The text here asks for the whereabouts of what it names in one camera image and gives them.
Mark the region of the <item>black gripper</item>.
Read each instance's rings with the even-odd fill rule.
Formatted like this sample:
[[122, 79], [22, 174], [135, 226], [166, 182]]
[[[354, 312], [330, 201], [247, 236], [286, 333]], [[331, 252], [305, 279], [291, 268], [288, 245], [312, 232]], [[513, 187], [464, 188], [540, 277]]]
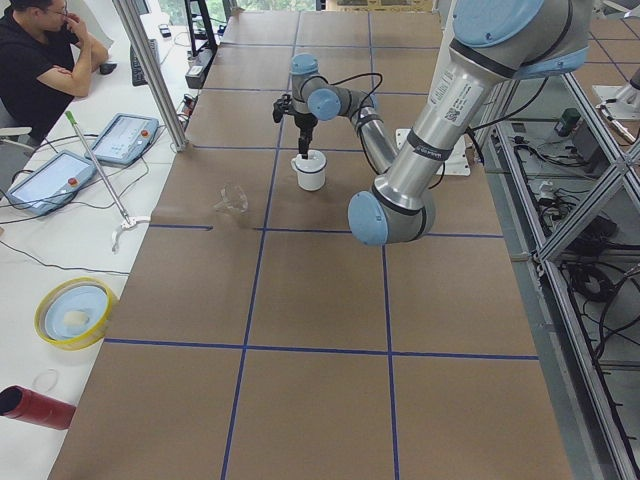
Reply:
[[318, 124], [318, 119], [312, 113], [299, 113], [294, 115], [294, 123], [300, 130], [298, 138], [298, 153], [303, 159], [309, 158], [309, 147], [311, 144], [311, 132]]

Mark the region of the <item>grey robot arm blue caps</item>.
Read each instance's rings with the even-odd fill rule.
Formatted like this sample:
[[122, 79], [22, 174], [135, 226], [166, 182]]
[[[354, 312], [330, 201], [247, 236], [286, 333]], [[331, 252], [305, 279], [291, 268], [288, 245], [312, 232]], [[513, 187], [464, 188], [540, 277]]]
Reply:
[[587, 58], [590, 1], [459, 1], [449, 61], [402, 145], [369, 95], [328, 83], [310, 54], [291, 60], [292, 107], [318, 120], [347, 118], [377, 176], [348, 206], [351, 233], [366, 245], [411, 242], [435, 221], [428, 184], [449, 159], [491, 90], [508, 80], [548, 78]]

